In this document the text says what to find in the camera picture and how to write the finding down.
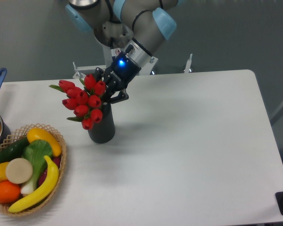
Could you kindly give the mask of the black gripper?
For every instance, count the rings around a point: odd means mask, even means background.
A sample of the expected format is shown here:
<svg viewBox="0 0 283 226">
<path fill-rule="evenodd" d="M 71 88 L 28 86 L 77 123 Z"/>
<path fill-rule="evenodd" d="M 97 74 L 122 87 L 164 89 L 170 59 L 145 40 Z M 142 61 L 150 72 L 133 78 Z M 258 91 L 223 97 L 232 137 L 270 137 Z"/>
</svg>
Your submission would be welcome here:
<svg viewBox="0 0 283 226">
<path fill-rule="evenodd" d="M 116 104 L 129 99 L 126 88 L 129 82 L 139 73 L 141 68 L 125 53 L 120 53 L 105 70 L 96 67 L 94 78 L 106 84 L 106 93 L 102 96 L 103 103 Z"/>
</svg>

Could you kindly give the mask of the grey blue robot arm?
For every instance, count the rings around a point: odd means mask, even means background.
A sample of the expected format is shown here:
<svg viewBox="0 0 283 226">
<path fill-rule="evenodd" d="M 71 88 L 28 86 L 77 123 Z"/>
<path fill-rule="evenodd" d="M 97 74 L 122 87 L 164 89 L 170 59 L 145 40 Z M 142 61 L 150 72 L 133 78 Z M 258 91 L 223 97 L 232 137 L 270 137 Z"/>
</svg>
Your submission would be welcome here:
<svg viewBox="0 0 283 226">
<path fill-rule="evenodd" d="M 105 70 L 96 78 L 106 84 L 104 102 L 128 99 L 126 88 L 150 63 L 157 49 L 176 29 L 167 13 L 179 0 L 70 0 L 65 10 L 75 26 L 93 32 L 103 47 Z"/>
</svg>

